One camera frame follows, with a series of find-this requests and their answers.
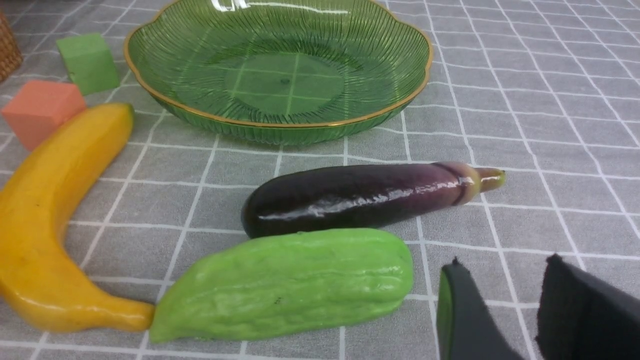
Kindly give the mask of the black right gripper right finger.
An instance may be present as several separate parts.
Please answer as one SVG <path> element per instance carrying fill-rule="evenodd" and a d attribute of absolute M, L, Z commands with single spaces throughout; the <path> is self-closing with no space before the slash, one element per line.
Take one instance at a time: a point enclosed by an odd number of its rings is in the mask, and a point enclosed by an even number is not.
<path fill-rule="evenodd" d="M 640 301 L 557 254 L 546 260 L 536 342 L 546 360 L 637 360 Z"/>

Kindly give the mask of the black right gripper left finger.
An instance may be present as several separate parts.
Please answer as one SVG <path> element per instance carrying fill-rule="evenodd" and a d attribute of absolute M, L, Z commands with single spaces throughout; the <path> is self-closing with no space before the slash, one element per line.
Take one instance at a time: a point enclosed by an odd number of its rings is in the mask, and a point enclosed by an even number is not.
<path fill-rule="evenodd" d="M 493 320 L 471 272 L 457 259 L 439 273 L 436 315 L 441 360 L 521 360 Z"/>

